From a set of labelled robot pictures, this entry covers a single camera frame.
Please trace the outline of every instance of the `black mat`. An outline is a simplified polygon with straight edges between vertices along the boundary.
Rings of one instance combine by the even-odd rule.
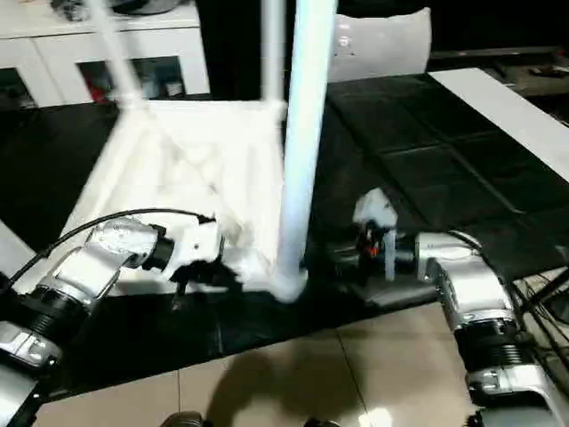
[[[0,218],[34,249],[60,233],[116,120],[95,105],[1,114]],[[567,263],[569,184],[429,77],[331,85],[324,118],[312,235],[349,224],[356,200],[382,187],[402,226],[471,232],[518,278]],[[416,282],[381,286],[367,306],[312,275],[295,304],[267,294],[109,298],[68,353],[53,397],[279,342],[433,301]]]

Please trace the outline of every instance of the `white cabinet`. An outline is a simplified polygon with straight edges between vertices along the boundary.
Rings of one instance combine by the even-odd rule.
[[[49,107],[62,98],[28,38],[0,40],[0,109]]]
[[[199,28],[123,31],[120,36],[149,98],[209,92]],[[108,95],[113,84],[98,35],[47,36],[34,43],[64,103],[92,102]]]
[[[144,17],[116,16],[124,48],[149,98],[208,93],[194,3]],[[45,0],[0,0],[0,108],[46,107],[112,98],[105,49],[90,21],[69,22]]]

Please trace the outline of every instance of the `crumpled white fabric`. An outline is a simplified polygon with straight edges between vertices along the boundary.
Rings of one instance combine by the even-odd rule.
[[[283,183],[284,104],[148,105],[149,110],[121,114],[64,232],[103,214],[141,207],[214,216],[226,239],[224,262],[237,272],[244,289],[268,286],[270,291]],[[169,213],[142,216],[165,226],[172,238],[193,221]],[[114,294],[173,290],[172,284],[155,281],[152,272],[130,271],[121,276]]]

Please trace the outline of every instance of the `white shelf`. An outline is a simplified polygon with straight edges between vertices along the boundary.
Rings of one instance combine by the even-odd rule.
[[[49,0],[33,0],[18,3],[18,0],[0,0],[0,39],[60,36],[66,34],[92,33],[89,21],[69,22],[57,15]],[[197,8],[192,2],[178,6],[168,13],[145,17],[117,16],[121,30],[196,28],[199,27]]]

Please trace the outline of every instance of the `glass cabinet door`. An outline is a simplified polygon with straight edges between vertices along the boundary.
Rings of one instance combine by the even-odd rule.
[[[142,92],[149,100],[167,99],[186,92],[178,57],[132,60]],[[116,100],[113,79],[104,61],[77,64],[94,102]]]

